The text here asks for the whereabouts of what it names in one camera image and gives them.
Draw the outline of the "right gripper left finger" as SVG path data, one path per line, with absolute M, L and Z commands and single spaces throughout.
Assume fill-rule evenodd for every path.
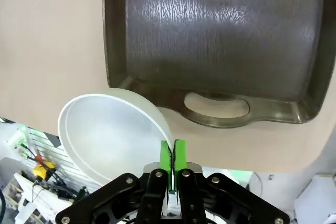
M 135 223 L 158 223 L 171 185 L 171 151 L 161 143 L 159 163 L 141 177 L 125 173 L 56 215 L 56 223 L 118 223 L 139 213 Z

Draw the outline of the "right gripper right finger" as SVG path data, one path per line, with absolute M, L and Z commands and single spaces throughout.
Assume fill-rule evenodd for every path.
M 184 223 L 209 223 L 206 213 L 225 223 L 289 223 L 289 216 L 222 173 L 205 177 L 186 161 L 185 142 L 173 149 L 175 188 Z

